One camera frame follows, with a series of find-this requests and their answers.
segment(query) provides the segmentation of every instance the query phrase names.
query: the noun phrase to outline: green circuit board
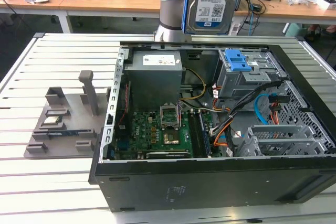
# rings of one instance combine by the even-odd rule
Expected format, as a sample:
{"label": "green circuit board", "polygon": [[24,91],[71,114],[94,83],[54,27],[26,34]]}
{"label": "green circuit board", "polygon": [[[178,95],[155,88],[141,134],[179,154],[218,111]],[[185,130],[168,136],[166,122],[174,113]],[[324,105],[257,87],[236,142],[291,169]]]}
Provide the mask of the green circuit board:
{"label": "green circuit board", "polygon": [[[177,130],[171,126],[161,127],[159,111],[134,112],[131,135],[127,141],[117,143],[118,159],[139,159],[148,152],[188,152],[191,158],[194,157],[188,122],[189,113],[189,111],[181,112],[181,126]],[[176,120],[173,111],[168,111],[166,116],[166,121]],[[202,118],[205,130],[208,132],[212,128],[212,116],[208,112],[203,112]]]}
{"label": "green circuit board", "polygon": [[181,127],[177,131],[174,129],[162,130],[159,112],[135,112],[130,149],[135,151],[181,151],[192,154],[187,112],[181,113]]}

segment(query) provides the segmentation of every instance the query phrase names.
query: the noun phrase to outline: slatted aluminum table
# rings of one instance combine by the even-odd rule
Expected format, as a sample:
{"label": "slatted aluminum table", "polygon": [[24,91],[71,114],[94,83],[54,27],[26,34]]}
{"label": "slatted aluminum table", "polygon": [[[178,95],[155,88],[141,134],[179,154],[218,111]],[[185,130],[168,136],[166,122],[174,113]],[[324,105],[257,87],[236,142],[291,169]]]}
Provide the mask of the slatted aluminum table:
{"label": "slatted aluminum table", "polygon": [[[0,223],[335,223],[336,186],[304,204],[113,214],[98,186],[88,184],[90,158],[23,158],[48,87],[81,93],[78,74],[94,71],[96,92],[110,86],[120,41],[147,35],[45,34],[33,38],[0,83]],[[280,45],[336,113],[336,73],[305,42],[288,37],[194,37],[194,41]]]}

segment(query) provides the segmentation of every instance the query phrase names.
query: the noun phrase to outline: table leg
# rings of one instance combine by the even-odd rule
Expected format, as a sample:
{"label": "table leg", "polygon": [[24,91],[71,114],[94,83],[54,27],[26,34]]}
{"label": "table leg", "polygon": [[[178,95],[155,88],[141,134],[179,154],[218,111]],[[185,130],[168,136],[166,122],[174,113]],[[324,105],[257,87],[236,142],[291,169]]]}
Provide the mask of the table leg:
{"label": "table leg", "polygon": [[67,12],[65,10],[60,10],[58,12],[57,16],[59,18],[59,22],[61,23],[63,33],[71,34],[72,33],[72,26],[71,26],[71,22],[70,22],[70,17],[68,16]]}
{"label": "table leg", "polygon": [[0,14],[0,17],[6,23],[7,26],[12,26],[14,24],[9,13]]}
{"label": "table leg", "polygon": [[286,23],[284,29],[282,30],[283,34],[286,34],[286,32],[288,31],[289,26],[290,26],[290,23]]}

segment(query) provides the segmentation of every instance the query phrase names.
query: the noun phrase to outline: blue cable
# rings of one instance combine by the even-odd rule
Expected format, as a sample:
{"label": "blue cable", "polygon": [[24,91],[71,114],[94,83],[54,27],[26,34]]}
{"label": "blue cable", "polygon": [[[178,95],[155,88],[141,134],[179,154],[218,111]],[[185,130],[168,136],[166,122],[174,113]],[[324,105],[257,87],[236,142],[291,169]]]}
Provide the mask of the blue cable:
{"label": "blue cable", "polygon": [[251,19],[250,19],[250,28],[248,30],[248,36],[250,36],[251,33],[251,27],[252,27],[252,22],[253,22],[253,5],[251,5],[251,9],[252,9],[252,14],[251,14]]}
{"label": "blue cable", "polygon": [[258,101],[259,101],[259,98],[260,97],[268,97],[269,94],[260,94],[257,96],[256,100],[254,101],[254,111],[256,112],[257,114],[257,117],[261,120],[261,122],[263,124],[267,124],[266,120],[263,118],[263,116],[261,115],[261,112],[259,111],[259,108],[258,108]]}

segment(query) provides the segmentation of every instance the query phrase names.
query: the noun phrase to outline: black computer case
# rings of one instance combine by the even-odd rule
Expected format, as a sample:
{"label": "black computer case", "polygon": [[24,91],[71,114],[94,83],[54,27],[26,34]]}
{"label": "black computer case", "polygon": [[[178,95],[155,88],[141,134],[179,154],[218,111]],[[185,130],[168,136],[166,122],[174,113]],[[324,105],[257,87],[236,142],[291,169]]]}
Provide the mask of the black computer case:
{"label": "black computer case", "polygon": [[[279,46],[264,47],[277,57],[335,139],[333,114],[301,72]],[[97,144],[91,178],[94,174],[113,212],[302,203],[336,182],[334,156],[105,164],[97,163],[99,149]]]}

